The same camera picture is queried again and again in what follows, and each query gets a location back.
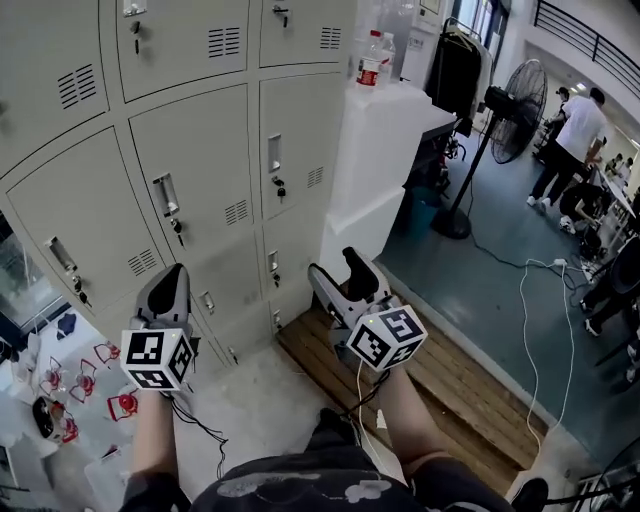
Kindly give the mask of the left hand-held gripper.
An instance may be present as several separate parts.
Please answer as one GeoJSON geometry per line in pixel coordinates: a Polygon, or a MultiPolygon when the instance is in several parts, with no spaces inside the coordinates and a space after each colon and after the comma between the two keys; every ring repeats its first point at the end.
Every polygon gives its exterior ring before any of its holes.
{"type": "Polygon", "coordinates": [[[190,276],[182,264],[165,268],[140,290],[122,331],[120,366],[140,390],[192,390],[200,337],[194,335],[190,276]],[[156,318],[166,314],[169,318],[156,318]]]}

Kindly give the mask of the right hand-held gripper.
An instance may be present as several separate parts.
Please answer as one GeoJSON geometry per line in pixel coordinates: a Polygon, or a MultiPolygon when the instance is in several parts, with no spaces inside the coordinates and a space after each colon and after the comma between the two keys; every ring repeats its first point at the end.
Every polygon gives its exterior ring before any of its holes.
{"type": "Polygon", "coordinates": [[[329,341],[337,357],[344,363],[360,361],[375,372],[403,364],[428,338],[426,328],[410,305],[390,296],[386,277],[366,255],[354,247],[344,248],[342,255],[350,269],[346,294],[321,266],[312,263],[307,270],[314,293],[336,320],[329,341]],[[361,300],[380,301],[356,319],[361,300]]]}

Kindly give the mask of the grey metal locker cabinet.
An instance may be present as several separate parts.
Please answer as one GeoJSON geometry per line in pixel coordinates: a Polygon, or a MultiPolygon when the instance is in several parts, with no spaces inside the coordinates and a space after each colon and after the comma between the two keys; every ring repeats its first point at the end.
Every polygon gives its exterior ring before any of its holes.
{"type": "Polygon", "coordinates": [[[273,331],[260,83],[263,0],[0,0],[0,211],[61,294],[118,342],[172,264],[220,365],[273,331]]]}

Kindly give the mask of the person's left forearm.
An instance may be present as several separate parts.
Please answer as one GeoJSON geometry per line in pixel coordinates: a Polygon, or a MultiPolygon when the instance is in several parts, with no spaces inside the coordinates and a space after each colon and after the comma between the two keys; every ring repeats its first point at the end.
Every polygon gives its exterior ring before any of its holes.
{"type": "Polygon", "coordinates": [[[158,391],[139,396],[133,438],[132,474],[169,474],[179,478],[172,402],[158,391]]]}

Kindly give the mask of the person's right forearm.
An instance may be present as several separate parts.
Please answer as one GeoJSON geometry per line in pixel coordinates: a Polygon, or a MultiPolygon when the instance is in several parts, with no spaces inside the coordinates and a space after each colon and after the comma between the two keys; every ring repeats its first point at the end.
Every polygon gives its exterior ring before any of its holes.
{"type": "Polygon", "coordinates": [[[392,451],[407,479],[442,481],[455,474],[441,432],[402,366],[391,369],[378,393],[392,451]]]}

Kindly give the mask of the blue waste bin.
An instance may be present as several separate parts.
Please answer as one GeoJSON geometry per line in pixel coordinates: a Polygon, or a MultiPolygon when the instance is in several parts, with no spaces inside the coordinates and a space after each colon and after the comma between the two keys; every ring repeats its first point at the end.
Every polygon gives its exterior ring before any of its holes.
{"type": "Polygon", "coordinates": [[[442,200],[439,193],[426,187],[413,188],[411,198],[409,235],[414,240],[420,240],[430,231],[431,223],[442,205],[442,200]]]}

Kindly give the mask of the person's right black shoe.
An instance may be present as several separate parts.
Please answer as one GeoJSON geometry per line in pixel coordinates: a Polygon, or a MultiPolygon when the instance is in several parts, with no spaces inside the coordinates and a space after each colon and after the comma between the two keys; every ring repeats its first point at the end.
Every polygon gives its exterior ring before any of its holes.
{"type": "Polygon", "coordinates": [[[320,410],[317,428],[320,431],[335,433],[347,445],[361,446],[361,436],[358,428],[353,425],[350,419],[331,408],[324,407],[320,410]]]}

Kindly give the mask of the white block counter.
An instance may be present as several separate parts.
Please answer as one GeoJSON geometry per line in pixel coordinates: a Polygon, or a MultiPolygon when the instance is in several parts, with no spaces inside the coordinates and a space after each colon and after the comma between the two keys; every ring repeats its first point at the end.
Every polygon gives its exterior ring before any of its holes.
{"type": "Polygon", "coordinates": [[[348,246],[370,258],[381,253],[423,134],[454,122],[405,83],[346,90],[321,265],[342,264],[348,246]]]}

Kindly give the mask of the wooden plank platform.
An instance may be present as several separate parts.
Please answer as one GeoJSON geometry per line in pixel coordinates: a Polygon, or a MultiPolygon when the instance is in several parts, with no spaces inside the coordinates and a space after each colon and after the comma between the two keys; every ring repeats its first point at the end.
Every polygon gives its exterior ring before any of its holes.
{"type": "MultiPolygon", "coordinates": [[[[405,365],[451,455],[506,494],[532,467],[547,425],[427,318],[428,338],[405,365]]],[[[277,334],[284,351],[342,410],[366,395],[375,374],[343,363],[329,341],[331,318],[317,305],[277,334]]]]}

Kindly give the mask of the black oval device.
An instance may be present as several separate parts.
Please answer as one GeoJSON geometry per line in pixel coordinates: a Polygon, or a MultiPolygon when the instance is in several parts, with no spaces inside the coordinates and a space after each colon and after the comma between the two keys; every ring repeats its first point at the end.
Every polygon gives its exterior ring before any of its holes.
{"type": "Polygon", "coordinates": [[[32,405],[32,414],[41,436],[48,441],[62,444],[65,436],[63,425],[64,406],[46,396],[39,396],[32,405]]]}

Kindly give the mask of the clear water bottle red label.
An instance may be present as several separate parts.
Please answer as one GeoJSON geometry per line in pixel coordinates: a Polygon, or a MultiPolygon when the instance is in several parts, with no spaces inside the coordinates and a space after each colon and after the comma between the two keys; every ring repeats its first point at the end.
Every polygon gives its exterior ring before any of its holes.
{"type": "Polygon", "coordinates": [[[381,66],[381,41],[381,32],[372,29],[369,33],[366,46],[360,53],[356,85],[366,92],[372,92],[377,84],[381,66]]]}
{"type": "Polygon", "coordinates": [[[381,46],[381,63],[378,79],[378,84],[381,87],[385,87],[391,80],[395,53],[394,35],[390,32],[385,32],[381,46]]]}

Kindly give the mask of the clothes rack with dark garments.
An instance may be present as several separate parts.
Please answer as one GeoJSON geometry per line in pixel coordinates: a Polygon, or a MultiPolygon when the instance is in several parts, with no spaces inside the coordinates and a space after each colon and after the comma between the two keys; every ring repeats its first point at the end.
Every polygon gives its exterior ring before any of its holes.
{"type": "Polygon", "coordinates": [[[425,92],[432,103],[472,122],[491,81],[493,58],[480,35],[449,17],[440,32],[425,92]]]}

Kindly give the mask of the black standing fan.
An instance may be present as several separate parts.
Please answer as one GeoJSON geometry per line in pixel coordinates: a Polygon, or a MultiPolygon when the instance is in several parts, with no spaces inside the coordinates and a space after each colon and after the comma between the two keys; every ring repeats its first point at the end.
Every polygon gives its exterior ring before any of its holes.
{"type": "Polygon", "coordinates": [[[485,150],[490,148],[494,161],[500,165],[519,158],[540,125],[547,92],[547,75],[537,59],[520,64],[505,87],[492,85],[487,89],[485,103],[491,116],[484,137],[454,202],[435,215],[431,223],[434,231],[454,240],[470,236],[471,221],[460,204],[485,150]]]}

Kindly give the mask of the black metal railing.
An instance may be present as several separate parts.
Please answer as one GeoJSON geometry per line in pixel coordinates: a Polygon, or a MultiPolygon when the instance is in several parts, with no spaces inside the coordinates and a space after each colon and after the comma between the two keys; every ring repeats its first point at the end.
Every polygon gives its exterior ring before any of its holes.
{"type": "Polygon", "coordinates": [[[537,0],[533,25],[578,50],[640,98],[640,64],[575,16],[537,0]]]}

